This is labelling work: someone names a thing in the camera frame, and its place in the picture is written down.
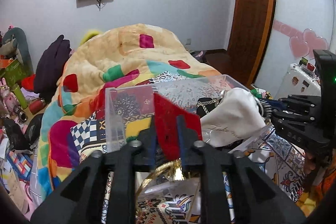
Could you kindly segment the right hand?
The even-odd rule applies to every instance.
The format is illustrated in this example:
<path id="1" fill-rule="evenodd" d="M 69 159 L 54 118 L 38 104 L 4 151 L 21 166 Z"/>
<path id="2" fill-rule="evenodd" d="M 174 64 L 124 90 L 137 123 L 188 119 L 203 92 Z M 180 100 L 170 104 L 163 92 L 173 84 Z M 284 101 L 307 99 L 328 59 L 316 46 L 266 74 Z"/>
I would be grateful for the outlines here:
<path id="1" fill-rule="evenodd" d="M 310 174 L 316 168 L 316 164 L 313 162 L 314 155 L 305 151 L 305 162 L 303 165 L 303 171 L 306 175 Z"/>

